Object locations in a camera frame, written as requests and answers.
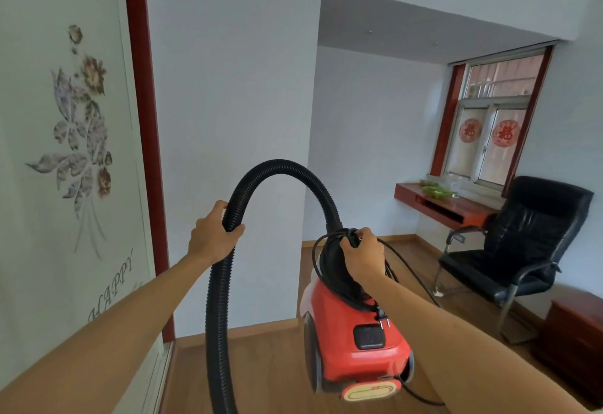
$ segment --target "chair armrest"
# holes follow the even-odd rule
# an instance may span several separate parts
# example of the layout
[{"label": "chair armrest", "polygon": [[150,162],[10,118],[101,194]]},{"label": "chair armrest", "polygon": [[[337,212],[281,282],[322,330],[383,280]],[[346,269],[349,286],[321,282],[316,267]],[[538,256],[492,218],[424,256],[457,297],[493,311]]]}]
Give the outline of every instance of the chair armrest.
[{"label": "chair armrest", "polygon": [[481,231],[484,235],[486,234],[486,230],[484,230],[481,227],[478,227],[475,225],[464,226],[462,228],[459,228],[458,230],[451,231],[448,234],[448,237],[446,238],[446,244],[449,245],[452,242],[452,239],[454,238],[454,236],[456,236],[456,235],[460,235],[463,233],[472,233],[472,232],[476,232],[476,231]]},{"label": "chair armrest", "polygon": [[521,268],[517,272],[517,274],[513,277],[513,281],[511,281],[511,283],[514,286],[518,286],[528,273],[532,273],[533,271],[536,271],[536,270],[539,270],[542,268],[548,268],[548,267],[553,267],[555,269],[555,271],[557,271],[558,273],[562,272],[561,269],[559,268],[559,265],[557,265],[555,262],[542,261],[540,263],[534,263],[532,265],[527,265],[527,266],[524,266],[523,268]]}]

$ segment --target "wall-mounted desk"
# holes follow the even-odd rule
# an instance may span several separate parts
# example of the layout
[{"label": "wall-mounted desk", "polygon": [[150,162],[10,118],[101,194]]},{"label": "wall-mounted desk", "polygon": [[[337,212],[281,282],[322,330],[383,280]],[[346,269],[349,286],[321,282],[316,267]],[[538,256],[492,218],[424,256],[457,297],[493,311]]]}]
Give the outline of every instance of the wall-mounted desk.
[{"label": "wall-mounted desk", "polygon": [[494,208],[463,197],[430,197],[418,183],[397,183],[394,198],[453,230],[467,225],[483,227],[498,213]]}]

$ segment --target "vacuum wheel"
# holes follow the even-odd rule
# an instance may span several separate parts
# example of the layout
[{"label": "vacuum wheel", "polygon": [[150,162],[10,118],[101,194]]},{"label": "vacuum wheel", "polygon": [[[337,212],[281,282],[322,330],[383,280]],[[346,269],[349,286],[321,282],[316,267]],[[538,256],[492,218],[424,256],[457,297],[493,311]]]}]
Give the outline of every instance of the vacuum wheel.
[{"label": "vacuum wheel", "polygon": [[310,313],[306,313],[304,316],[303,340],[307,375],[310,379],[312,391],[317,394],[323,388],[323,359],[320,356],[314,319]]},{"label": "vacuum wheel", "polygon": [[402,374],[400,374],[400,380],[404,382],[404,384],[408,384],[412,381],[414,377],[414,352],[411,351],[411,354],[408,356],[408,361],[406,362],[406,366],[404,370],[402,370]]}]

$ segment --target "power cord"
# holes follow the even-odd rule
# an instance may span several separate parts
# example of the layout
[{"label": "power cord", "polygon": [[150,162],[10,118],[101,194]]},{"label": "power cord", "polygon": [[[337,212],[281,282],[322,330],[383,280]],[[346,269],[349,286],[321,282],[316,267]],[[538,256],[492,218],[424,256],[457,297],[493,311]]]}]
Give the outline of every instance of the power cord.
[{"label": "power cord", "polygon": [[[345,259],[343,257],[343,250],[340,247],[340,241],[342,238],[348,238],[352,247],[358,247],[360,245],[361,240],[356,235],[356,228],[342,228],[332,233],[328,233],[326,235],[321,236],[316,240],[312,247],[312,265],[314,266],[314,271],[316,272],[320,281],[335,295],[339,296],[339,298],[344,301],[349,306],[353,307],[358,311],[371,311],[376,313],[375,319],[387,319],[387,316],[383,313],[383,311],[379,308],[379,305],[375,301],[374,304],[367,303],[366,300],[369,296],[362,290],[362,287],[352,279],[350,273],[347,272],[345,267]],[[316,262],[316,248],[320,244],[320,242],[324,239],[327,239],[323,248],[323,251],[320,254],[319,264]],[[425,285],[423,280],[418,276],[414,269],[412,269],[411,265],[404,259],[401,254],[397,250],[395,250],[390,244],[387,242],[377,238],[381,244],[391,250],[396,257],[400,259],[400,261],[406,266],[406,268],[411,272],[412,276],[417,280],[417,282],[421,285],[421,287],[426,291],[429,298],[438,308],[441,308],[441,305],[433,296],[430,289]],[[389,265],[388,261],[385,260],[385,275],[388,278],[400,283],[398,278],[396,277],[396,273]],[[415,393],[410,387],[406,385],[406,383],[400,378],[397,377],[397,380],[400,381],[404,390],[409,393],[413,398],[420,401],[421,403],[427,404],[429,406],[445,406],[445,403],[441,403],[439,401],[428,400],[427,398],[422,397]]]}]

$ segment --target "window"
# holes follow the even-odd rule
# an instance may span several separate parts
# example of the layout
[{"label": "window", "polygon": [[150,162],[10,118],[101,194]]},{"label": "window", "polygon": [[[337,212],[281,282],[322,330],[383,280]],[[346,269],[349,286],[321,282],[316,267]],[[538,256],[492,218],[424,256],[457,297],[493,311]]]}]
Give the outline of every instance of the window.
[{"label": "window", "polygon": [[432,175],[457,174],[501,191],[508,187],[551,52],[548,46],[454,67]]}]

